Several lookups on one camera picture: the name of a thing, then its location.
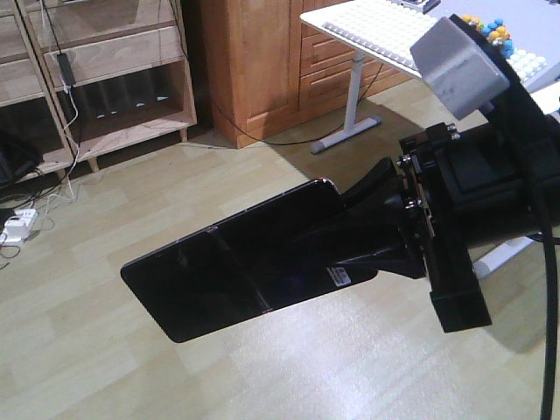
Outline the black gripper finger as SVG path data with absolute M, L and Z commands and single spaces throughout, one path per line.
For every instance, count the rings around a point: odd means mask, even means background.
M 346 208 L 378 208 L 400 192 L 400 179 L 390 157 L 384 157 L 341 195 Z
M 298 234 L 295 248 L 327 268 L 387 271 L 418 279 L 426 276 L 403 224 L 383 213 L 347 210 Z

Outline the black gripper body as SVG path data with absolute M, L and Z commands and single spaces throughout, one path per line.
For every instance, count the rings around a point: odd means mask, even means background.
M 399 165 L 418 224 L 430 299 L 447 333 L 489 326 L 469 251 L 559 223 L 559 139 L 547 131 L 523 148 L 486 123 L 461 133 L 443 123 L 400 142 Z

